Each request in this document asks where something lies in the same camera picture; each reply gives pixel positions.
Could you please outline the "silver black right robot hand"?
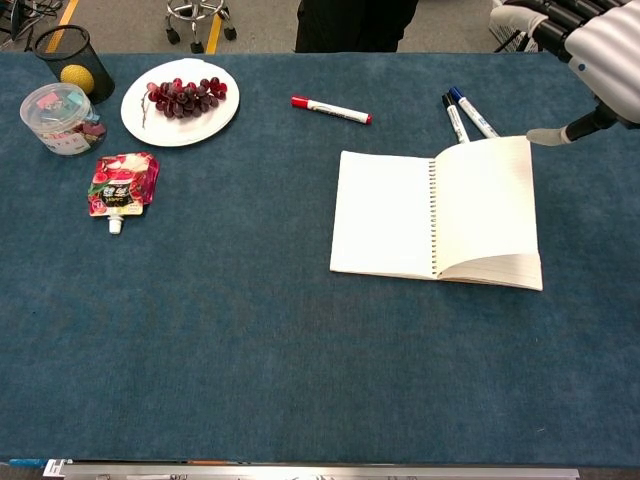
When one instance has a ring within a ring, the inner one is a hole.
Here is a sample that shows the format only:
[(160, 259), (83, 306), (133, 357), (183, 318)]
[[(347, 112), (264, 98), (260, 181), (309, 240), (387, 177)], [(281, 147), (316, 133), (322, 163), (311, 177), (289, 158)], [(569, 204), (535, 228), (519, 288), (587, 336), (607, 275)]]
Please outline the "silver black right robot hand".
[(528, 131), (530, 142), (560, 146), (616, 123), (639, 127), (637, 1), (505, 1), (490, 19), (567, 64), (597, 100), (593, 112), (566, 126)]

